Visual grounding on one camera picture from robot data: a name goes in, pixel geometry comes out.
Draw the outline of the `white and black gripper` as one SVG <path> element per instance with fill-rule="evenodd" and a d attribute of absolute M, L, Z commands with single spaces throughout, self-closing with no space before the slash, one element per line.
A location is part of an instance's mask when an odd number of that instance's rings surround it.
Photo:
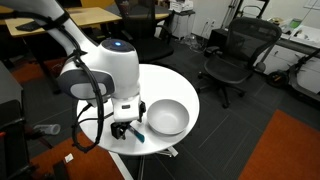
<path fill-rule="evenodd" d="M 131 122 L 137 120 L 142 121 L 142 116 L 146 112 L 146 105 L 141 100 L 140 95 L 127 99 L 112 99 L 114 120 L 116 122 Z M 132 127 L 129 123 L 125 124 L 126 131 L 134 135 Z M 111 124 L 111 134 L 116 139 L 120 139 L 124 135 L 123 125 L 120 123 Z"/>

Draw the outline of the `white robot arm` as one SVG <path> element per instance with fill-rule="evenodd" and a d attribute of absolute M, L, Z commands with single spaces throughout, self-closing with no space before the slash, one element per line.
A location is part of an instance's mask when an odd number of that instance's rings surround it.
<path fill-rule="evenodd" d="M 12 15 L 39 23 L 67 54 L 57 78 L 60 89 L 69 96 L 97 104 L 110 100 L 114 122 L 111 132 L 120 138 L 130 123 L 141 119 L 139 60 L 135 48 L 119 39 L 97 44 L 87 37 L 56 0 L 0 0 Z"/>

